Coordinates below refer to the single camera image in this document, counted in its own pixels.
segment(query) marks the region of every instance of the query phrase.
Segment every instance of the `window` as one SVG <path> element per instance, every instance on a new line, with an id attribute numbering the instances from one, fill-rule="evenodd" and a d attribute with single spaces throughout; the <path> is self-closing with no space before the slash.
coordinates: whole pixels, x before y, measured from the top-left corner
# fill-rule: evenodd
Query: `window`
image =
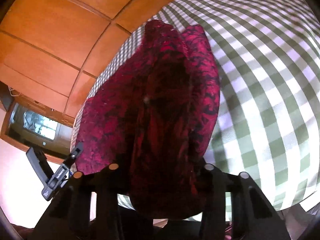
<path id="1" fill-rule="evenodd" d="M 56 135 L 58 123 L 45 116 L 36 114 L 35 112 L 28 110 L 24 114 L 24 128 L 40 134 L 51 140 Z"/>

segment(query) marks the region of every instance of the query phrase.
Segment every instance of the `wall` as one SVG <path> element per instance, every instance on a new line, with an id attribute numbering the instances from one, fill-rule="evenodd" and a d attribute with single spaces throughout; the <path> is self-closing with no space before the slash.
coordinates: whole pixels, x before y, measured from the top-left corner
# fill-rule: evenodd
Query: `wall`
<path id="1" fill-rule="evenodd" d="M 0 127 L 5 112 L 0 109 Z M 52 170 L 59 165 L 49 163 Z M 0 206 L 13 224 L 33 228 L 49 205 L 26 153 L 0 139 Z"/>
<path id="2" fill-rule="evenodd" d="M 2 104 L 1 101 L 0 101 L 0 109 L 1 109 L 1 110 L 5 110 L 5 109 L 4 109 L 4 106 L 3 106 L 3 104 Z"/>

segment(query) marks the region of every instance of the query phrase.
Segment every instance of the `checkered cloth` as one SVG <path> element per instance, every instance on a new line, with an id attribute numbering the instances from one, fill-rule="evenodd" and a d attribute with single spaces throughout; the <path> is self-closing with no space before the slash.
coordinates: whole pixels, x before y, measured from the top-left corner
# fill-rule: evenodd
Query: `checkered cloth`
<path id="1" fill-rule="evenodd" d="M 153 19 L 179 31 L 202 25 L 219 65 L 220 110 L 205 160 L 231 174 L 248 172 L 276 210 L 315 192 L 320 185 L 320 25 L 305 0 L 174 0 Z M 143 29 L 122 45 L 88 97 L 131 57 Z M 129 197 L 118 200 L 132 208 Z M 226 211 L 229 220 L 229 196 Z M 201 214 L 190 220 L 200 219 Z"/>

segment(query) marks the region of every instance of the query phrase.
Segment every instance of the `cable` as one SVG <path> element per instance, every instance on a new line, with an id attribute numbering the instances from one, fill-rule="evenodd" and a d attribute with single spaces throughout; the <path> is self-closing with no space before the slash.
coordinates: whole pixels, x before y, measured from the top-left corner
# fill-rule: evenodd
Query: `cable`
<path id="1" fill-rule="evenodd" d="M 13 95 L 11 92 L 12 91 L 14 91 L 15 89 L 13 89 L 13 88 L 11 88 L 11 87 L 9 87 L 8 86 L 8 88 L 9 88 L 9 92 L 10 92 L 10 95 L 12 96 L 12 97 L 18 97 L 18 96 L 20 96 L 21 95 L 21 93 L 19 92 L 19 94 L 18 95 Z"/>

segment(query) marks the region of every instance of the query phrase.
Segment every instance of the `wooden ceiling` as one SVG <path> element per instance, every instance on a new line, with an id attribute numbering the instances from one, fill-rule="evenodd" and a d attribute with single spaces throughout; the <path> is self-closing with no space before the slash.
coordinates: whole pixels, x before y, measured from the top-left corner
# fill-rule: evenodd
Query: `wooden ceiling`
<path id="1" fill-rule="evenodd" d="M 172 0 L 16 0 L 0 23 L 0 81 L 75 117 L 123 42 Z"/>

